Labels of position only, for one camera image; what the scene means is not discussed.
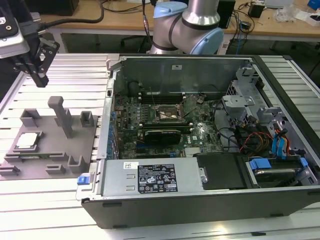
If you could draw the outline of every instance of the blue latch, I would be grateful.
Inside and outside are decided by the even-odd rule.
[[[249,161],[252,170],[255,169],[271,169],[270,162],[267,158],[254,158]]]
[[[89,185],[90,176],[79,176],[76,182],[78,185]]]
[[[300,158],[300,162],[304,168],[308,166],[308,162],[304,157]]]

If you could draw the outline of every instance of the white object on desk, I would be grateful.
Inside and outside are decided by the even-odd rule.
[[[305,19],[305,22],[310,24],[313,27],[320,27],[320,14],[319,13],[311,14],[309,17]]]
[[[306,19],[308,17],[310,17],[311,13],[310,12],[306,12],[306,11],[301,11],[299,10],[298,13],[295,15],[294,18],[302,20],[302,21],[306,21]]]
[[[264,4],[268,9],[282,9],[285,5],[293,4],[294,0],[265,0]]]

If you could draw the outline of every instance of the power supply label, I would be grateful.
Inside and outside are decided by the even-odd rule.
[[[141,194],[178,192],[175,165],[139,165],[138,191]]]

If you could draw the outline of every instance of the black cable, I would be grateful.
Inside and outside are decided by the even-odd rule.
[[[252,29],[249,30],[249,31],[243,31],[243,30],[241,31],[243,33],[248,33],[248,34],[251,33],[255,29],[255,26],[256,26],[254,19],[252,17],[250,17],[248,14],[246,14],[245,12],[243,12],[243,11],[240,11],[240,10],[234,10],[234,11],[237,12],[237,13],[242,13],[242,14],[246,15],[248,18],[251,19],[251,21],[253,23]]]
[[[234,131],[235,131],[235,129],[232,128],[232,127],[222,127],[222,128],[219,128],[219,129],[218,129],[218,132],[220,132],[220,131],[223,130],[223,129],[228,129],[228,130],[231,131],[231,132],[234,132]]]
[[[234,143],[235,145],[237,145],[238,148],[241,147],[241,146],[239,146],[239,144],[235,140],[231,139],[232,136],[226,136],[221,132],[219,132],[218,134],[219,134],[219,136],[224,137],[225,139],[228,139],[228,141],[230,141],[230,142]]]
[[[199,88],[199,93],[202,93],[203,91],[202,91],[202,88],[204,87],[204,86],[212,86],[212,87],[214,87],[218,92],[221,92],[221,90],[219,89],[219,88],[217,88],[217,86],[216,85],[214,85],[214,84],[212,84],[212,83],[208,83],[208,84],[204,84],[204,85],[201,85],[201,88]]]
[[[236,12],[235,10],[233,10],[232,11],[232,13],[233,13],[233,17],[235,18],[235,25],[236,25],[236,29],[235,29],[235,33],[234,33],[234,35],[233,35],[233,37],[232,37],[232,39],[230,40],[230,44],[229,44],[229,46],[231,46],[232,45],[232,43],[233,43],[233,41],[235,40],[235,38],[236,38],[236,35],[237,35],[237,33],[239,33],[238,31],[239,31],[239,22],[238,22],[238,20],[239,20],[239,13],[238,12]]]
[[[84,23],[84,24],[100,23],[105,17],[105,9],[103,6],[103,3],[105,3],[105,2],[100,1],[101,15],[97,19],[91,20],[91,19],[82,19],[82,18],[65,18],[65,19],[60,19],[57,21],[48,22],[48,23],[42,23],[40,25],[39,30],[42,31],[42,30],[45,30],[45,29],[48,29],[48,28],[51,28],[51,27],[54,27],[54,26],[57,26],[60,24],[66,24],[66,23]]]
[[[104,10],[106,11],[109,11],[109,12],[112,12],[112,13],[116,13],[116,14],[123,14],[123,13],[126,13],[126,14],[133,14],[133,13],[138,13],[138,8],[142,7],[143,5],[140,4],[138,6],[134,6],[134,7],[130,7],[130,8],[127,8],[127,9],[123,9],[123,10],[113,10],[113,9],[110,9],[110,8],[107,8],[107,7],[103,7]]]
[[[230,146],[230,139],[232,138],[232,137],[234,137],[235,139],[236,139],[236,136],[235,135],[231,135],[230,137],[229,137],[229,139],[228,139],[228,149],[227,149],[227,152],[230,150],[230,148],[231,148],[231,146]]]
[[[147,19],[147,15],[146,15],[146,0],[142,0],[142,15],[143,15],[144,31],[145,31],[145,34],[148,38],[149,44],[152,45],[150,32],[149,32],[149,23],[148,23],[148,19]]]
[[[243,8],[245,8],[245,7],[250,7],[250,6],[251,6],[251,4],[252,4],[252,2],[251,2],[251,1],[248,1],[248,2],[242,3],[242,4],[240,4],[240,5],[239,5],[238,10],[242,10],[242,9],[243,9]]]
[[[215,106],[214,106],[214,110],[213,110],[213,116],[212,116],[212,118],[213,118],[213,121],[215,121],[215,116],[216,116],[216,111],[217,111],[217,109],[218,109],[218,105],[219,105],[219,103],[222,103],[222,98],[221,98],[221,100],[219,100],[216,104],[215,104]]]
[[[309,77],[311,77],[311,74],[314,72],[314,70],[317,68],[317,66],[320,64],[320,61],[318,61],[315,65],[314,65],[314,67],[312,68],[312,70],[310,71],[310,73],[309,73]]]

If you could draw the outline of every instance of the black cable on desk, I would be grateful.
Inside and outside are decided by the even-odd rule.
[[[240,15],[239,15],[239,13],[242,13],[242,14],[246,15],[248,18],[250,18],[250,20],[252,21],[252,28],[251,28],[251,29],[249,29],[249,30],[244,30],[244,29],[241,29],[241,28],[239,27],[239,24],[240,24],[240,22],[241,22],[241,21],[240,21]],[[239,38],[240,31],[241,31],[242,33],[245,34],[243,44],[240,46],[241,49],[242,49],[242,48],[244,47],[244,45],[246,44],[246,42],[247,42],[248,34],[251,33],[251,32],[255,29],[256,24],[255,24],[255,21],[253,20],[253,18],[250,17],[248,14],[246,14],[246,13],[243,12],[243,11],[233,10],[233,15],[232,15],[232,16],[235,18],[236,30],[235,30],[235,33],[234,33],[234,35],[233,35],[233,38],[230,40],[229,46],[234,46],[234,45],[233,45],[233,42],[234,42],[234,40],[235,40],[235,38],[236,38],[236,35],[237,35],[237,39],[238,39],[238,38]]]
[[[242,3],[242,4],[239,5],[238,10],[242,10],[245,7],[250,7],[251,4],[252,4],[252,1],[248,1],[248,2]]]
[[[51,28],[51,27],[54,27],[54,26],[57,26],[60,24],[67,24],[67,23],[84,23],[84,24],[100,23],[105,17],[105,9],[104,9],[102,1],[100,1],[99,4],[100,4],[100,9],[101,9],[101,14],[100,14],[100,17],[97,19],[91,20],[91,19],[83,19],[83,18],[65,18],[65,19],[60,19],[57,21],[48,22],[48,23],[42,23],[40,25],[39,30],[42,31],[42,30],[45,30],[45,29],[48,29],[48,28]]]
[[[134,7],[130,7],[130,8],[127,8],[127,9],[123,9],[123,10],[113,10],[113,9],[107,8],[105,6],[103,8],[104,8],[104,10],[112,12],[112,13],[115,13],[115,14],[134,14],[134,13],[140,12],[138,10],[138,8],[140,8],[140,7],[143,7],[143,4],[140,4],[140,5],[134,6]]]

